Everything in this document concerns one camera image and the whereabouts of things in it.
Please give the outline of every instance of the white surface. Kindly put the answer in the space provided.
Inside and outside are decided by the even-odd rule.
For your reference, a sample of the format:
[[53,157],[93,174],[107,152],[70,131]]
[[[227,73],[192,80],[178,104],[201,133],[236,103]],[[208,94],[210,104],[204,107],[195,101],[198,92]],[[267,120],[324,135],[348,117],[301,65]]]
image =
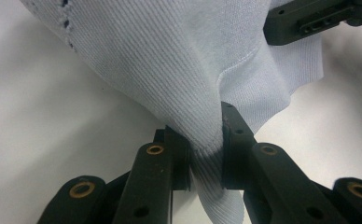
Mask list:
[[[259,131],[313,180],[362,178],[362,27],[325,34],[326,77]],[[109,181],[163,125],[110,89],[17,1],[0,1],[0,223],[35,223],[78,175]],[[177,192],[174,223],[209,223]]]

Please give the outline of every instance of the black plastic part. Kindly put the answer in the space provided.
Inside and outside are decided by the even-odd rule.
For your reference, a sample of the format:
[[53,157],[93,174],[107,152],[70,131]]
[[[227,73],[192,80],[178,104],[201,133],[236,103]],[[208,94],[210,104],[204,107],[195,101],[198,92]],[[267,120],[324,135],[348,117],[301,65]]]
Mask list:
[[267,202],[271,209],[265,216],[252,214],[259,210],[254,201],[247,201],[244,195],[246,207],[252,208],[248,209],[250,217],[257,218],[252,218],[253,223],[347,223],[282,148],[258,143],[251,150],[248,163],[255,182],[251,188],[262,190],[264,198],[260,200]]
[[224,159],[222,186],[226,189],[243,189],[249,176],[248,151],[257,142],[254,134],[237,109],[222,102],[224,134]]
[[150,147],[164,148],[164,144],[146,144],[138,150],[114,224],[171,223],[172,151],[164,148],[161,153],[148,154]]
[[164,129],[157,129],[155,131],[154,143],[164,143]]
[[244,187],[243,200],[251,222],[253,224],[271,223],[273,211],[265,194],[258,183],[252,181],[252,178],[248,178],[248,180],[249,184]]
[[263,31],[269,45],[281,46],[318,34],[341,21],[362,25],[362,0],[294,0],[272,9]]
[[[81,198],[73,198],[70,190],[78,183],[93,183],[93,191]],[[106,194],[105,182],[98,177],[83,175],[65,183],[50,201],[38,224],[93,224]]]
[[106,185],[107,193],[95,223],[109,224],[112,222],[119,206],[120,197],[126,186],[130,172],[118,177]]
[[333,188],[332,201],[350,223],[362,224],[362,180],[338,179]]
[[322,186],[322,185],[320,185],[320,184],[318,184],[318,183],[315,183],[314,181],[312,181],[314,184],[315,184],[315,186],[321,191],[321,193],[323,193],[324,194],[324,196],[326,196],[326,198],[328,199],[328,200],[332,200],[332,190],[331,189],[329,189],[329,188],[327,188],[327,187],[324,187],[324,186]]
[[164,147],[171,150],[173,155],[172,190],[190,190],[189,141],[166,126],[164,132]]

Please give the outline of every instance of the cloth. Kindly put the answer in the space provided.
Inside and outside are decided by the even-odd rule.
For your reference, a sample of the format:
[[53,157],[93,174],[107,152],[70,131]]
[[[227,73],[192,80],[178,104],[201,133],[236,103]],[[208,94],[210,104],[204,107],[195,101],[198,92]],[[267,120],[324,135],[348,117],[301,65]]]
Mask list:
[[286,1],[21,1],[101,78],[190,141],[207,215],[241,223],[239,192],[220,186],[220,101],[256,132],[298,86],[322,76],[319,36],[265,41],[268,11]]

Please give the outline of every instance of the ribbed texture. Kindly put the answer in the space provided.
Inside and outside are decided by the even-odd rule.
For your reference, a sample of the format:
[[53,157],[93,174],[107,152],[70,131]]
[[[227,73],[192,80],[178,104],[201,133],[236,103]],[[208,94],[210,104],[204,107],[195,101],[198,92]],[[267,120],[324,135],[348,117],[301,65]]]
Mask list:
[[220,186],[220,100],[256,132],[321,76],[319,38],[270,48],[262,27],[276,4],[262,0],[22,2],[100,77],[191,142],[209,218],[242,223],[239,192]]

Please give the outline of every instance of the knit fabric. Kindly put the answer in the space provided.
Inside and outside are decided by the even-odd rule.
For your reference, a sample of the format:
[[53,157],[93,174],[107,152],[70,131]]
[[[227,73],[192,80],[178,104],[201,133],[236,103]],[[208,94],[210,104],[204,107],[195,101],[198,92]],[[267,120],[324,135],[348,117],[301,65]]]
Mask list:
[[192,172],[214,223],[242,223],[238,191],[220,186],[220,101],[256,132],[300,85],[322,76],[318,36],[270,47],[270,0],[21,0],[102,79],[192,144]]

